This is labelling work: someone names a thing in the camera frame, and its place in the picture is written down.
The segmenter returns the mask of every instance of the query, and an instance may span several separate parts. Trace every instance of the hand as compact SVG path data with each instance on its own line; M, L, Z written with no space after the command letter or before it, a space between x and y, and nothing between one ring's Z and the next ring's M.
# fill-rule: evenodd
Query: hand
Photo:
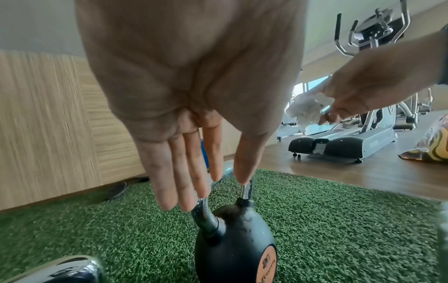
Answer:
M391 106L438 82L446 56L446 36L361 51L332 76L325 95L333 97L330 122Z
M91 69L162 209L210 193L199 127L221 178L223 118L242 132L235 177L250 180L300 70L306 3L77 0Z

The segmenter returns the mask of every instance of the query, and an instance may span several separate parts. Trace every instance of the white cloth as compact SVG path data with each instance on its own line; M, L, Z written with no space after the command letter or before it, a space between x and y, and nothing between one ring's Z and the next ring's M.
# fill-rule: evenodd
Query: white cloth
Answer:
M297 125L304 132L307 126L319 122L321 110L333 102L333 98L326 97L322 92L312 95L303 93L294 98L294 102L286 109L286 113L290 117L297 118Z

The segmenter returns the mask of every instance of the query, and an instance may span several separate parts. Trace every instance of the blue object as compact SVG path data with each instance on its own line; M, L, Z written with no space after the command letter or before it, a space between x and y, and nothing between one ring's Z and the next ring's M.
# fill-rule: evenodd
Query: blue object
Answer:
M207 166L207 168L209 168L209 158L207 157L207 153L205 152L203 139L201 139L201 148L202 148L202 155L204 156L204 160L205 160L205 166Z

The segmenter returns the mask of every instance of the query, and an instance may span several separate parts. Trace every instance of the artificial turf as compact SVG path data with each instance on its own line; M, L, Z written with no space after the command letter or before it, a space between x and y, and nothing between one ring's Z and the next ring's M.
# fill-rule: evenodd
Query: artificial turf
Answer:
M437 282L435 201L266 170L255 178L255 209L279 253L274 282ZM238 190L232 179L216 186L211 207ZM99 258L110 283L197 282L190 214L160 211L149 183L104 195L0 214L0 282L77 254Z

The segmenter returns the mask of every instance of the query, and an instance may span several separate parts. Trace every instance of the wooden wall panel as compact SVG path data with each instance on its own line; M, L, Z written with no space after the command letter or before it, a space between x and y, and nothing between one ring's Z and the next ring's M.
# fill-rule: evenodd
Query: wooden wall panel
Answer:
M134 142L109 110L89 64L84 58L76 58L76 69L103 184L143 174L145 171Z
M73 57L0 50L0 210L98 186Z

